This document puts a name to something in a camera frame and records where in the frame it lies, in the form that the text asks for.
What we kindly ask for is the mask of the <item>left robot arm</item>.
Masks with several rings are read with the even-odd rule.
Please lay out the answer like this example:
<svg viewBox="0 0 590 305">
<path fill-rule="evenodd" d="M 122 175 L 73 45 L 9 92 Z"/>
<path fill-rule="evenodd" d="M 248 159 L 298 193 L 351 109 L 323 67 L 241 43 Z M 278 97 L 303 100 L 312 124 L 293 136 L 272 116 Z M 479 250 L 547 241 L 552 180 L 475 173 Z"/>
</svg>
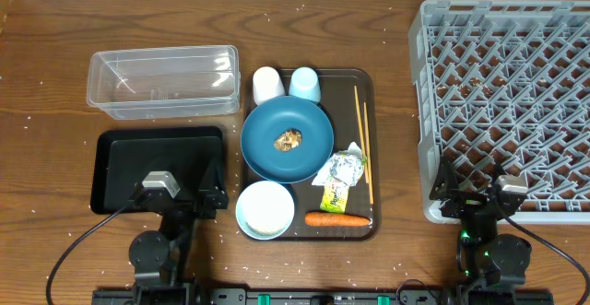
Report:
<svg viewBox="0 0 590 305">
<path fill-rule="evenodd" d="M 206 165 L 197 189 L 185 197 L 169 171 L 152 171 L 137 185 L 133 207 L 162 217 L 157 230 L 140 233 L 129 247 L 135 268 L 132 299 L 135 304 L 201 304 L 207 294 L 185 276 L 195 222 L 213 219 L 228 206 L 220 158 Z"/>
</svg>

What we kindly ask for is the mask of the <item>orange carrot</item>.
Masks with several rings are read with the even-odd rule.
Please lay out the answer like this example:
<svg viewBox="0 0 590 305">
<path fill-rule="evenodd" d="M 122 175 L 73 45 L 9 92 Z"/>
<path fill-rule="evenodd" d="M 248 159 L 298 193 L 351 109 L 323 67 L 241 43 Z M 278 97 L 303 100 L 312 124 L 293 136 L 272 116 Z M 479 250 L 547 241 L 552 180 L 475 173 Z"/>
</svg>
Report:
<svg viewBox="0 0 590 305">
<path fill-rule="evenodd" d="M 305 224 L 311 227 L 365 227 L 371 223 L 366 217 L 338 213 L 309 212 L 305 215 Z"/>
</svg>

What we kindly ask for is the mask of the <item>dried brown mushroom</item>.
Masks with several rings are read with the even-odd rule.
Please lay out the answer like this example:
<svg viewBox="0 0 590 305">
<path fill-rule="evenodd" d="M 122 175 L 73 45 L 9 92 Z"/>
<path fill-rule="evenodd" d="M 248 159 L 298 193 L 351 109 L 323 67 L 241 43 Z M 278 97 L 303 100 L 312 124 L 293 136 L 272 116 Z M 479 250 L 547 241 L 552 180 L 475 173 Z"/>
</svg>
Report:
<svg viewBox="0 0 590 305">
<path fill-rule="evenodd" d="M 299 130 L 289 129 L 280 135 L 274 142 L 274 147 L 280 152 L 290 152 L 302 142 L 302 135 Z"/>
</svg>

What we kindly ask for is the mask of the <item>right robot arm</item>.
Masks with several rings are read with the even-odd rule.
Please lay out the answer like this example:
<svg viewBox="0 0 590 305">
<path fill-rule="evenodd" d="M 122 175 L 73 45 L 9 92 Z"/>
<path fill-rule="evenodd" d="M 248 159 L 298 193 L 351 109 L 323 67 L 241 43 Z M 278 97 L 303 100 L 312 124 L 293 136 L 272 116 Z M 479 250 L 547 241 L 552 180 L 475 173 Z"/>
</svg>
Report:
<svg viewBox="0 0 590 305">
<path fill-rule="evenodd" d="M 466 280 L 442 292 L 439 304 L 514 304 L 525 283 L 530 242 L 500 234 L 498 222 L 513 215 L 526 198 L 525 181 L 497 164 L 491 184 L 480 193 L 463 191 L 446 157 L 440 159 L 429 198 L 441 203 L 443 217 L 458 219 L 457 267 Z"/>
</svg>

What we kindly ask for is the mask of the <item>foil snack wrapper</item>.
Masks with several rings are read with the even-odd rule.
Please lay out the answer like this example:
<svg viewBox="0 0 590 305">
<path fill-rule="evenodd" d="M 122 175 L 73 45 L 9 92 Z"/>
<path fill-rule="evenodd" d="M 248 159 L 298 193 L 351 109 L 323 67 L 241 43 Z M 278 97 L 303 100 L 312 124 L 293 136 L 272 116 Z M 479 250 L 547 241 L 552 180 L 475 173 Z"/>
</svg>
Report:
<svg viewBox="0 0 590 305">
<path fill-rule="evenodd" d="M 357 184 L 363 173 L 362 155 L 348 151 L 335 153 L 313 180 L 316 186 L 324 187 L 320 209 L 329 213 L 344 214 L 349 188 Z"/>
</svg>

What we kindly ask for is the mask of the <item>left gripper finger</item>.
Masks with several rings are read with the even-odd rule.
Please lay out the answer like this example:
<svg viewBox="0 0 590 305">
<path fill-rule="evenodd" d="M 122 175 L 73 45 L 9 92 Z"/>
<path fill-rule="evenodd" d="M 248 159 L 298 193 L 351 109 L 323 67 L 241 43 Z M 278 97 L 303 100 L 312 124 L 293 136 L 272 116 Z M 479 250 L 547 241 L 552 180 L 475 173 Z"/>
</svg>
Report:
<svg viewBox="0 0 590 305">
<path fill-rule="evenodd" d="M 206 210 L 226 209 L 229 203 L 224 181 L 225 171 L 220 158 L 212 158 L 199 183 L 201 206 Z"/>
<path fill-rule="evenodd" d="M 147 164 L 147 173 L 153 171 L 167 171 L 173 172 L 173 161 L 170 157 L 167 156 L 157 156 L 154 157 L 148 164 Z"/>
</svg>

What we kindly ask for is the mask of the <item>dark blue plate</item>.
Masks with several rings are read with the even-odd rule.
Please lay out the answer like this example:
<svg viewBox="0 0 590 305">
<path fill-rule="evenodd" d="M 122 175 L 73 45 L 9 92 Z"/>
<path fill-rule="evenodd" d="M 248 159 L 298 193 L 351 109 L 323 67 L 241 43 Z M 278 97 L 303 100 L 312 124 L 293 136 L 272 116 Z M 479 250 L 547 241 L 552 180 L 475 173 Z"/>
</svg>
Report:
<svg viewBox="0 0 590 305">
<path fill-rule="evenodd" d="M 288 152 L 275 141 L 288 130 L 301 133 L 301 144 Z M 242 155 L 260 177 L 280 183 L 302 182 L 316 174 L 331 157 L 335 135 L 326 113 L 315 103 L 282 96 L 255 107 L 241 134 Z"/>
</svg>

